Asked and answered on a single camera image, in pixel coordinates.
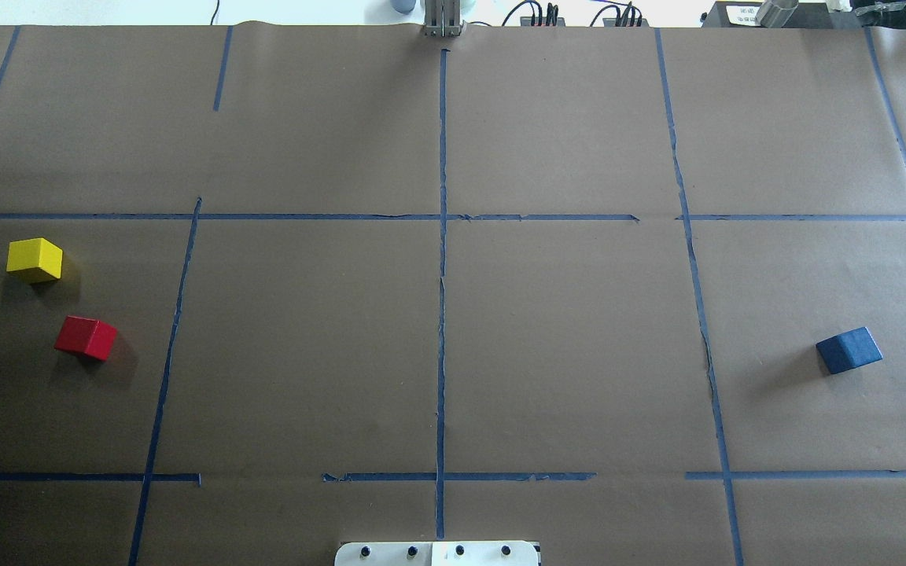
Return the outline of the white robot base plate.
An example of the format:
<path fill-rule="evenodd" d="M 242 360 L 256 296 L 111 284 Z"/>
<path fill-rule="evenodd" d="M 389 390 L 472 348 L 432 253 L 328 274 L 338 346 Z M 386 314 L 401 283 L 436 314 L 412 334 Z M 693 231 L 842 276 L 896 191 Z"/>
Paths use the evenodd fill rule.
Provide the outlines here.
<path fill-rule="evenodd" d="M 352 542 L 334 565 L 540 565 L 538 543 L 524 540 Z"/>

